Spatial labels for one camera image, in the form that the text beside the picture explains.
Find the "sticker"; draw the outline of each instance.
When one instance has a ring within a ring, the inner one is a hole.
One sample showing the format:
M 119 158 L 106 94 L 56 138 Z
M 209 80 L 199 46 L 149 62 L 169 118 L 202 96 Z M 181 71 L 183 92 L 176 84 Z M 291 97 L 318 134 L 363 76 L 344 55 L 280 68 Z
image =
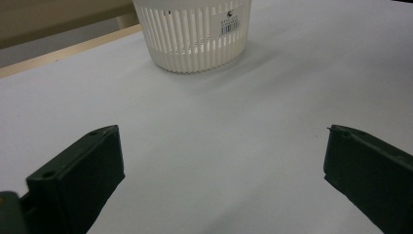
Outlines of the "sticker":
M 241 29 L 244 4 L 211 16 L 210 39 L 217 40 Z

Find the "table surface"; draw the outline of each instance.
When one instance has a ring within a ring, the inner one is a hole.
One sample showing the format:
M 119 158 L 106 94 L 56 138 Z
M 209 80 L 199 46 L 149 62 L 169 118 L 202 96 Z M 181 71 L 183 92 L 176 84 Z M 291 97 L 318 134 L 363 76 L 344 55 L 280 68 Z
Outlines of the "table surface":
M 332 124 L 413 153 L 413 5 L 256 0 L 244 53 L 174 74 L 143 34 L 0 79 L 0 189 L 118 124 L 126 179 L 89 233 L 381 231 L 323 179 Z

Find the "white plastic basket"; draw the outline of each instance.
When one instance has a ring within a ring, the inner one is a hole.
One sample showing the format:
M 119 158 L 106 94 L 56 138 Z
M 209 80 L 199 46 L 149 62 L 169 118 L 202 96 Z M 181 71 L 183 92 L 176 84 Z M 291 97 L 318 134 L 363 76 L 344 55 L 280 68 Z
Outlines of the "white plastic basket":
M 251 0 L 133 0 L 151 58 L 180 73 L 212 69 L 245 48 Z

